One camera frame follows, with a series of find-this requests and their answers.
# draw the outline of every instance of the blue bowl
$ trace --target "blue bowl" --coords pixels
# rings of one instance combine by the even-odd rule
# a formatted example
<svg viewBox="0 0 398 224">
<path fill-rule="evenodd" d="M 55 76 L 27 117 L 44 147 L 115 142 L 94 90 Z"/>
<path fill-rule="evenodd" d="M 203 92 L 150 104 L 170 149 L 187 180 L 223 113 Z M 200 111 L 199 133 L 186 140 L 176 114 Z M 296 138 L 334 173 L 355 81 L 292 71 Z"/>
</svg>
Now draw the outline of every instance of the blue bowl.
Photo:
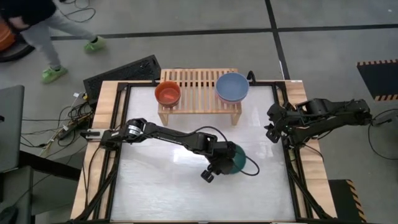
<svg viewBox="0 0 398 224">
<path fill-rule="evenodd" d="M 216 83 L 217 95 L 225 101 L 239 103 L 249 92 L 249 82 L 239 73 L 227 73 L 219 77 Z"/>
</svg>

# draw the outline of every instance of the person's leg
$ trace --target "person's leg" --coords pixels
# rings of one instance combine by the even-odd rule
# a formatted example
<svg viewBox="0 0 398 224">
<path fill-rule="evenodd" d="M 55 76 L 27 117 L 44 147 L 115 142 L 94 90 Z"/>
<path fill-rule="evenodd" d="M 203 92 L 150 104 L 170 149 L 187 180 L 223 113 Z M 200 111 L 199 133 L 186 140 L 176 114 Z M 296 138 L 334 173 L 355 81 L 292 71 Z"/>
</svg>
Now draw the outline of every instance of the person's leg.
<svg viewBox="0 0 398 224">
<path fill-rule="evenodd" d="M 42 75 L 44 83 L 50 83 L 67 73 L 67 70 L 61 66 L 58 53 L 51 42 L 49 28 L 43 22 L 22 31 L 21 35 L 28 44 L 35 47 L 48 61 L 50 68 L 44 71 Z"/>
<path fill-rule="evenodd" d="M 66 19 L 59 11 L 44 21 L 49 27 L 88 40 L 85 50 L 95 52 L 105 47 L 105 40 Z"/>
</svg>

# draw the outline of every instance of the gray pants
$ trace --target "gray pants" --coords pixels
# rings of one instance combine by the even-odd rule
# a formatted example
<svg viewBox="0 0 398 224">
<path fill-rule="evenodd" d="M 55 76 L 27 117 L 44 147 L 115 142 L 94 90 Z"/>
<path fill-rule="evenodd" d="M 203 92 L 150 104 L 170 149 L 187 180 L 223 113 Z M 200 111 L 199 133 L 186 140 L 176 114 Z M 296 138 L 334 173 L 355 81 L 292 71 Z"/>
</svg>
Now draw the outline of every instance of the gray pants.
<svg viewBox="0 0 398 224">
<path fill-rule="evenodd" d="M 50 18 L 22 31 L 21 34 L 26 42 L 45 56 L 51 68 L 60 68 L 61 61 L 51 42 L 49 27 L 89 41 L 96 39 L 96 35 L 67 20 L 59 11 Z"/>
</svg>

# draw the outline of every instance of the shoe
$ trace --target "shoe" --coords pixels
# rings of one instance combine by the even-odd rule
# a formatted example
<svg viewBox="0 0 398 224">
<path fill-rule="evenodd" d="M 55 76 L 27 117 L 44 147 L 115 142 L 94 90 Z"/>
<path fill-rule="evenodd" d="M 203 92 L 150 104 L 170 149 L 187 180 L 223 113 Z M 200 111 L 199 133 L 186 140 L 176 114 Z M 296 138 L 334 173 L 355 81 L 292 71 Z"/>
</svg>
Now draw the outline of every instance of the shoe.
<svg viewBox="0 0 398 224">
<path fill-rule="evenodd" d="M 61 69 L 59 71 L 56 71 L 52 68 L 48 68 L 46 70 L 43 71 L 42 74 L 42 82 L 44 84 L 48 84 L 48 83 L 52 83 L 55 80 L 57 80 L 59 77 L 61 77 L 62 75 L 68 73 L 68 70 L 64 67 L 61 66 Z"/>
<path fill-rule="evenodd" d="M 104 38 L 97 36 L 98 40 L 95 43 L 89 42 L 85 45 L 85 52 L 90 54 L 103 49 L 106 46 L 106 41 Z"/>
</svg>

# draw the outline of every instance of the green bowl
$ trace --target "green bowl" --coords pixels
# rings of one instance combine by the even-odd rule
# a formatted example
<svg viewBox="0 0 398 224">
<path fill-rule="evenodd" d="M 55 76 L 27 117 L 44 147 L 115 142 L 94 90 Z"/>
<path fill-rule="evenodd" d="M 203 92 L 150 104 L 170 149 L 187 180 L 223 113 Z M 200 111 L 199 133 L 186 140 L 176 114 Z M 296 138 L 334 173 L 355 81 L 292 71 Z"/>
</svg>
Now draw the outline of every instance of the green bowl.
<svg viewBox="0 0 398 224">
<path fill-rule="evenodd" d="M 236 174 L 243 169 L 244 165 L 246 165 L 246 156 L 245 155 L 246 154 L 244 153 L 242 147 L 239 145 L 236 145 L 236 154 L 235 154 L 235 157 L 233 158 L 235 166 L 232 168 L 232 170 L 229 174 Z"/>
</svg>

